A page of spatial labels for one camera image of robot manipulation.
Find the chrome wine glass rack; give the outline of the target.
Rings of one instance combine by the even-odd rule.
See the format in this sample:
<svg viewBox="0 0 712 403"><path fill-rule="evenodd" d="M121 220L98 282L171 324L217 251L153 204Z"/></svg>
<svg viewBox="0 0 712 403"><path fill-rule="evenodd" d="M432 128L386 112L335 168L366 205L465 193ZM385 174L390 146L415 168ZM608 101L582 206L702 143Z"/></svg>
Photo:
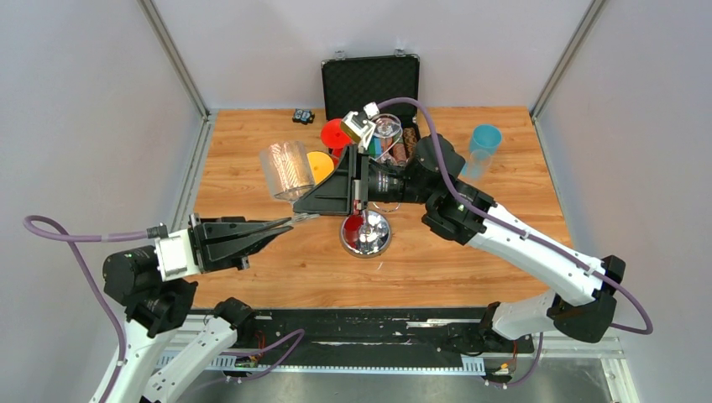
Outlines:
<svg viewBox="0 0 712 403"><path fill-rule="evenodd" d="M390 151L400 139L402 139L402 135L391 145ZM369 152L369 146L366 150L360 150L355 144L355 148L357 155L366 155L376 162L394 159L389 152L384 159L375 160ZM373 258L384 253L389 247L390 224L381 213L371 212L369 204L367 204L363 211L352 213L343 220L340 240L351 255L361 259Z"/></svg>

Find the clear champagne flute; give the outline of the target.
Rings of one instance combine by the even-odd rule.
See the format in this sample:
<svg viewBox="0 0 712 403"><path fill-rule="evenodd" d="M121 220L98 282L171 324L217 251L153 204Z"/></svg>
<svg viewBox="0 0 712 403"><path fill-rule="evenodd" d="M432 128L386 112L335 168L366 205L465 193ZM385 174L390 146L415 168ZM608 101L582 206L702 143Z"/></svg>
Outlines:
<svg viewBox="0 0 712 403"><path fill-rule="evenodd" d="M470 153L460 175L470 180L478 180L487 173L492 160L493 155L488 150L476 149Z"/></svg>

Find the clear wide ribbed glass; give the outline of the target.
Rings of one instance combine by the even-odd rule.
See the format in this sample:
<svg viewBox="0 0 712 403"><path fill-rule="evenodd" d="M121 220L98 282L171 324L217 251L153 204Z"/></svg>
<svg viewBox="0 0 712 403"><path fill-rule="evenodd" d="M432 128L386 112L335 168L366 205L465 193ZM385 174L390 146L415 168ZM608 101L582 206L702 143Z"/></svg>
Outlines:
<svg viewBox="0 0 712 403"><path fill-rule="evenodd" d="M281 141L262 149L259 160L270 197L293 205L316 185L301 141Z"/></svg>

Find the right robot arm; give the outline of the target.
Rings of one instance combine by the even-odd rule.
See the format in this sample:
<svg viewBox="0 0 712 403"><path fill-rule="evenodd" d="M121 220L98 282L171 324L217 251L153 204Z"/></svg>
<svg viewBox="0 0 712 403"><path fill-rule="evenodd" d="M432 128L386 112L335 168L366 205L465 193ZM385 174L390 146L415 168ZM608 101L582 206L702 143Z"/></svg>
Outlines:
<svg viewBox="0 0 712 403"><path fill-rule="evenodd" d="M479 325L486 348L501 350L511 340L552 330L597 343L612 326L625 262L578 253L526 225L492 196L461 181L464 165L442 136L420 139L402 167L373 161L348 146L335 171L293 210L351 216L368 202L422 204L422 222L440 238L498 256L547 285L545 293L527 300L489 304Z"/></svg>

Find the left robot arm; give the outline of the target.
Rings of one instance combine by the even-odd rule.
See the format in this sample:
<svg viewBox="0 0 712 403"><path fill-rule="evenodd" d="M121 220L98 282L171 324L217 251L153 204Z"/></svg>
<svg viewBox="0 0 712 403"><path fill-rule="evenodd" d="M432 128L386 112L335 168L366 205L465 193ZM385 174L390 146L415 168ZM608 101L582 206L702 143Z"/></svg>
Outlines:
<svg viewBox="0 0 712 403"><path fill-rule="evenodd" d="M197 282L187 277L245 270L249 256L292 230L289 217L201 219L185 229L151 228L151 244L109 255L104 293L124 309L123 334L94 402L175 402L227 348L249 346L257 336L256 314L230 297L209 313L199 333L161 370L155 365L188 318Z"/></svg>

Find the blue plastic wine glass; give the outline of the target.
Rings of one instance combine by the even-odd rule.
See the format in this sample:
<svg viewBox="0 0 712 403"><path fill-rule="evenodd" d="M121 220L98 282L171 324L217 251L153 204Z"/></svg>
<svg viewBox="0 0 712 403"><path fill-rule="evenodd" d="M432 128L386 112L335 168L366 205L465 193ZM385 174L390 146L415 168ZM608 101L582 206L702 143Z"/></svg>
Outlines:
<svg viewBox="0 0 712 403"><path fill-rule="evenodd" d="M501 131L492 124L480 124L474 128L469 141L469 161L479 163L489 161L503 141Z"/></svg>

